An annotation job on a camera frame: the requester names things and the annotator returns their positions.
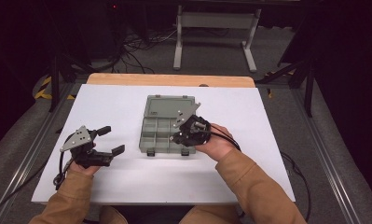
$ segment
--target hand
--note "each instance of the hand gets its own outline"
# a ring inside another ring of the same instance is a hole
[[[232,134],[229,133],[227,128],[222,127],[218,124],[213,124],[213,123],[212,123],[212,126],[213,126],[211,128],[212,133],[219,133],[222,135],[224,135],[223,133],[225,133],[226,135],[232,138]],[[227,153],[230,150],[234,148],[235,147],[230,142],[228,142],[226,139],[221,138],[219,136],[215,136],[215,135],[211,135],[210,140],[206,144],[195,146],[196,150],[206,153],[210,158],[212,158],[215,161],[220,161],[224,156],[227,155]]]
[[[76,171],[76,172],[79,172],[81,174],[90,175],[90,176],[95,175],[95,173],[98,172],[98,170],[100,168],[101,168],[100,166],[90,166],[89,168],[86,169],[82,165],[78,165],[74,161],[72,161],[72,163],[70,164],[70,167],[69,167],[69,169],[72,170],[72,171]]]

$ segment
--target black cable on floor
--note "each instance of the black cable on floor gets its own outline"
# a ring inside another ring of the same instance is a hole
[[[132,67],[139,67],[139,68],[141,68],[141,66],[139,66],[139,65],[127,63],[124,60],[122,60],[122,62],[125,64],[125,71],[127,73],[128,73],[128,66],[127,65],[132,66]],[[153,74],[156,74],[152,68],[144,67],[144,69],[147,69],[147,70],[151,71]]]
[[[222,34],[218,34],[218,33],[215,32],[215,31],[217,31],[217,28],[210,28],[210,29],[209,28],[203,28],[202,30],[206,33],[211,34],[211,35],[216,35],[216,36],[220,36],[220,37],[226,36],[229,33],[228,28],[225,29],[225,32],[222,33]]]
[[[31,182],[31,180],[34,179],[40,173],[40,171],[43,170],[43,168],[46,166],[47,162],[48,162],[48,159],[46,159],[43,162],[43,164],[38,168],[38,170],[33,175],[31,175],[31,177],[29,177],[25,182],[23,182],[22,185],[20,185],[16,189],[14,189],[14,191],[12,193],[10,193],[8,196],[6,196],[6,198],[3,199],[2,202],[0,202],[0,207],[2,207],[3,204],[5,204],[12,196],[14,196],[16,193],[18,193],[21,189],[23,189],[23,187],[25,187],[27,184],[29,184],[29,182]]]
[[[305,178],[305,176],[302,174],[299,167],[296,165],[296,162],[289,155],[287,155],[286,153],[284,153],[282,151],[281,151],[281,155],[282,155],[283,158],[285,158],[286,160],[291,162],[291,164],[293,165],[294,172],[297,175],[299,175],[305,183],[305,187],[307,188],[307,193],[308,193],[308,212],[305,216],[305,220],[308,222],[308,220],[310,219],[310,210],[311,210],[311,196],[310,196],[310,187],[309,187],[308,181]]]
[[[124,50],[127,52],[127,55],[130,55],[140,65],[140,67],[142,68],[143,73],[145,74],[145,68],[142,66],[142,64],[139,62],[139,60],[133,54],[131,54],[126,48],[124,48]]]
[[[95,73],[102,72],[103,70],[106,70],[106,69],[109,69],[111,67],[114,67],[119,62],[119,59],[120,59],[120,57],[119,56],[116,56],[108,64],[102,65],[100,67],[91,67],[91,68],[95,71]],[[79,74],[90,74],[91,73],[91,71],[86,70],[85,68],[73,68],[73,70],[75,70]]]
[[[176,30],[170,30],[170,33],[167,35],[167,33],[158,33],[152,37],[149,38],[149,43],[142,47],[143,40],[138,37],[133,37],[132,39],[126,39],[124,41],[124,46],[128,46],[131,48],[129,52],[135,52],[136,50],[149,50],[154,48],[157,44],[162,43],[170,39],[172,35],[176,33]]]
[[[124,63],[125,65],[125,73],[128,73],[128,66],[127,66],[127,63],[124,61],[124,59],[121,57],[121,61]]]

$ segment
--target person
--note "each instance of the person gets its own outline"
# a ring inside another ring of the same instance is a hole
[[[222,132],[232,137],[227,128],[212,125],[215,127],[212,132]],[[280,185],[227,140],[212,135],[206,144],[195,148],[217,161],[215,169],[236,195],[244,213],[255,223],[306,223]],[[99,169],[96,166],[84,169],[73,162],[45,210],[33,217],[30,223],[82,223],[90,208],[93,175]],[[128,221],[114,207],[103,206],[100,223],[119,224]],[[234,205],[195,205],[180,223],[241,222]]]

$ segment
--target wooden board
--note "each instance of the wooden board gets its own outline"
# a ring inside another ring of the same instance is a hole
[[[189,86],[254,88],[251,77],[219,77],[190,75],[146,75],[146,74],[91,74],[87,84],[123,86]]]

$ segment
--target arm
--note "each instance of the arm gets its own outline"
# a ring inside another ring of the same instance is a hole
[[[81,223],[90,209],[93,175],[99,167],[71,164],[58,192],[51,196],[43,213],[32,218],[33,223]]]
[[[214,126],[230,135],[224,127]],[[207,144],[196,149],[218,161],[218,173],[238,198],[243,211],[256,223],[305,223],[279,184],[229,142],[212,136]]]

